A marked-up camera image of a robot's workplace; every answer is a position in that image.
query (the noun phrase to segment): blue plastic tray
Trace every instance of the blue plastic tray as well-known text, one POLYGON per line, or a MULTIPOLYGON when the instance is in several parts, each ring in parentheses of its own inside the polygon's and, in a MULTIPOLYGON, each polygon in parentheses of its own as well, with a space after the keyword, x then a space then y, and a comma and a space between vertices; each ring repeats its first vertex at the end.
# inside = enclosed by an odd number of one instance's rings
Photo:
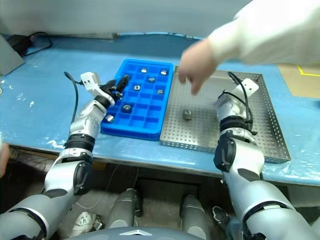
POLYGON ((114 116, 112 123, 101 122, 101 133, 122 137, 157 141, 160 138, 166 113, 174 66, 170 63, 126 59, 115 75, 120 81, 129 75, 129 83, 123 91, 123 99, 108 109, 114 116), (130 105, 131 111, 125 112, 124 105, 130 105))

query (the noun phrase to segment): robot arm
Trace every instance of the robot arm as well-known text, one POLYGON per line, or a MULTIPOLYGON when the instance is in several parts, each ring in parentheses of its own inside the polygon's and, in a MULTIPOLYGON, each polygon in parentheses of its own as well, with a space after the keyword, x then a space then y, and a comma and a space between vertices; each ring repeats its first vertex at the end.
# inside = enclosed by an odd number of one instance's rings
POLYGON ((257 89, 247 78, 231 94, 223 92, 215 103, 220 138, 214 164, 228 186, 242 235, 248 240, 319 240, 289 200, 262 180, 265 159, 255 143, 244 100, 257 89))
POLYGON ((107 108, 122 97, 129 76, 124 76, 117 86, 115 80, 101 85, 92 72, 82 74, 81 79, 94 100, 71 124, 64 149, 45 177, 44 192, 25 198, 0 215, 1 240, 49 239, 73 204, 90 190, 92 151, 100 122, 107 108))

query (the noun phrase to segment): human hand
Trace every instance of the human hand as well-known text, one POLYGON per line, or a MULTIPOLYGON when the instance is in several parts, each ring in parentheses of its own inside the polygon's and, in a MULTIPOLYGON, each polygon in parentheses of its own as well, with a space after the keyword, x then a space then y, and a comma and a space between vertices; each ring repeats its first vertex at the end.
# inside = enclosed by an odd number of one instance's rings
POLYGON ((6 167, 7 167, 9 157, 10 157, 9 145, 6 143, 3 143, 1 148, 1 156, 0 156, 0 167, 1 167, 0 178, 2 178, 2 176, 5 175, 6 173, 6 167))
POLYGON ((216 70, 218 63, 213 57, 212 46, 209 40, 198 41, 182 53, 179 66, 179 80, 192 83, 191 93, 196 94, 211 74, 216 70))

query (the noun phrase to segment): metal tray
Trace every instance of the metal tray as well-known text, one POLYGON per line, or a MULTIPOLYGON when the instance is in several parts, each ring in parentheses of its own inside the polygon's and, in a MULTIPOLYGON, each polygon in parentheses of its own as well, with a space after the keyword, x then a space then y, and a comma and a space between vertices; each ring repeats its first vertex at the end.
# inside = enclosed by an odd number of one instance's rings
MULTIPOLYGON (((250 78, 259 90, 249 98, 254 116, 254 136, 266 162, 283 163, 291 159, 276 113, 262 74, 234 72, 240 79, 250 78)), ((191 84, 181 84, 175 69, 169 101, 160 136, 161 144, 170 147, 214 153, 219 139, 219 121, 213 103, 223 90, 232 91, 236 85, 227 71, 217 70, 202 86, 200 93, 191 95, 191 84), (192 112, 192 120, 183 119, 183 111, 192 112)))

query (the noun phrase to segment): blue table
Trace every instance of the blue table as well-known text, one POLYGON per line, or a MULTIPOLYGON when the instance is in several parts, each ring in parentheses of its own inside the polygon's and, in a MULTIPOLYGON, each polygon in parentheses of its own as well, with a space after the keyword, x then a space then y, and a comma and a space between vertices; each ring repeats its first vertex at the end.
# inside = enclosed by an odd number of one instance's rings
MULTIPOLYGON (((53 48, 24 58, 25 64, 1 78, 0 129, 6 142, 32 149, 60 151, 68 136, 75 104, 72 83, 84 72, 97 72, 104 83, 127 58, 179 65, 181 52, 194 41, 172 35, 101 39, 53 38, 53 48)), ((269 181, 320 185, 320 101, 292 96, 277 66, 227 62, 220 70, 263 74, 292 160, 266 163, 269 181)), ((92 96, 79 87, 79 109, 92 96)), ((100 134, 94 155, 108 162, 166 168, 219 176, 213 155, 145 141, 100 134)))

